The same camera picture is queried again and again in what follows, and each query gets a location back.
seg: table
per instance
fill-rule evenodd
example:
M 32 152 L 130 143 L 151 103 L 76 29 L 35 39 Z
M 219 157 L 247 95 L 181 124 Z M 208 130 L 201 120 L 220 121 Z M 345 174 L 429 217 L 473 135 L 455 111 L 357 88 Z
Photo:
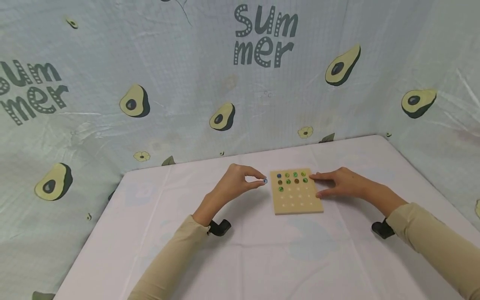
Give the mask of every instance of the table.
M 55 300 L 124 300 L 159 250 L 231 163 L 271 170 L 340 166 L 388 185 L 480 246 L 480 233 L 383 137 L 221 157 L 125 174 Z M 371 232 L 383 216 L 358 199 L 324 199 L 324 213 L 275 216 L 270 183 L 215 217 L 174 299 L 461 299 L 397 236 Z

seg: person's left hand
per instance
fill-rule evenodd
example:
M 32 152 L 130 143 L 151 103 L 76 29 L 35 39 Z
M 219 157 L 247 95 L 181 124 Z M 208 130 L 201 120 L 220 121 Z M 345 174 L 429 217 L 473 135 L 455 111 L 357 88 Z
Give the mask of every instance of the person's left hand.
M 247 176 L 253 176 L 260 180 L 247 182 L 245 180 Z M 193 219 L 203 226 L 208 226 L 213 217 L 225 204 L 246 191 L 265 185 L 263 181 L 265 178 L 264 174 L 252 167 L 231 164 L 214 189 L 205 196 L 198 209 L 192 215 Z

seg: person's right hand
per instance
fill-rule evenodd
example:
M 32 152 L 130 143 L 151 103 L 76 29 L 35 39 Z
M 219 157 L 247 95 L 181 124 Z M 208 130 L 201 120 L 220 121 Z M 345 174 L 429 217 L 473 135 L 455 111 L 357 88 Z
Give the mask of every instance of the person's right hand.
M 247 182 L 245 180 L 247 176 L 255 177 L 259 180 Z M 265 178 L 266 176 L 255 168 L 231 164 L 210 194 L 224 206 L 246 191 L 264 186 Z
M 368 189 L 374 188 L 379 183 L 365 178 L 346 167 L 327 173 L 311 174 L 313 180 L 333 180 L 335 187 L 320 191 L 317 198 L 328 196 L 349 196 L 365 199 Z

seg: forearm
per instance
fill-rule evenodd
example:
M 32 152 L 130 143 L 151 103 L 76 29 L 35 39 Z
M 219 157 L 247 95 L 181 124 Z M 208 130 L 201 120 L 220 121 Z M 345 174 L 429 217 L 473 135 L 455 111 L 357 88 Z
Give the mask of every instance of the forearm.
M 173 238 L 151 262 L 128 300 L 166 300 L 173 292 L 192 256 L 207 237 L 209 227 L 188 216 Z
M 385 185 L 371 181 L 371 186 L 365 188 L 362 198 L 375 206 L 385 217 L 402 205 L 408 204 Z
M 480 300 L 480 249 L 418 204 L 408 204 L 386 186 L 366 192 L 365 200 L 387 218 L 388 225 L 468 300 Z

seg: avocado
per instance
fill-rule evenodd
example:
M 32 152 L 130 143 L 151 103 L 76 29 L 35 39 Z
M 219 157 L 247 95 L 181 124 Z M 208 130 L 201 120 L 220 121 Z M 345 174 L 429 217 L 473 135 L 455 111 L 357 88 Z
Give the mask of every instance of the avocado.
M 173 160 L 173 156 L 169 156 L 162 163 L 162 166 L 170 166 L 170 165 L 175 165 L 175 160 Z
M 326 137 L 324 137 L 321 141 L 319 141 L 318 143 L 327 143 L 327 142 L 333 142 L 333 138 L 335 138 L 335 132 L 332 133 L 332 134 L 329 134 L 327 135 Z
M 477 205 L 475 205 L 475 213 L 480 218 L 480 199 L 477 200 Z
M 35 186 L 35 194 L 43 200 L 55 201 L 63 197 L 72 185 L 72 170 L 57 163 Z
M 235 106 L 227 102 L 222 105 L 210 118 L 210 127 L 218 131 L 225 131 L 232 128 Z
M 65 19 L 67 23 L 73 28 L 73 29 L 78 29 L 78 24 L 72 19 L 66 18 Z
M 333 86 L 345 83 L 360 58 L 360 52 L 360 44 L 356 44 L 352 49 L 335 58 L 325 72 L 325 81 Z
M 138 84 L 132 85 L 120 100 L 120 109 L 127 116 L 143 118 L 150 113 L 150 104 L 145 89 Z
M 402 108 L 412 119 L 420 118 L 437 98 L 435 90 L 413 90 L 402 98 Z
M 55 294 L 44 294 L 40 292 L 33 292 L 32 300 L 52 300 L 55 297 Z

